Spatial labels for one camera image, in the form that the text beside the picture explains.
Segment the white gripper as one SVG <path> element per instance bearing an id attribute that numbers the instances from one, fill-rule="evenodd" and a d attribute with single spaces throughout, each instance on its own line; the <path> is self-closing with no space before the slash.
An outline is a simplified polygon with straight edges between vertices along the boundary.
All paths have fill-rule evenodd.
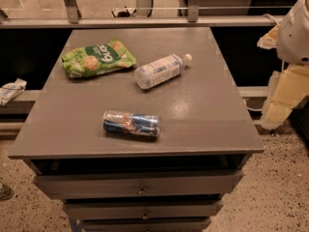
<path id="1" fill-rule="evenodd" d="M 279 59 L 295 64 L 289 65 L 282 72 L 274 72 L 269 79 L 261 126 L 266 130 L 275 130 L 309 95 L 308 0 L 297 0 L 284 16 L 280 26 L 276 25 L 264 34 L 257 41 L 257 47 L 277 47 Z"/>

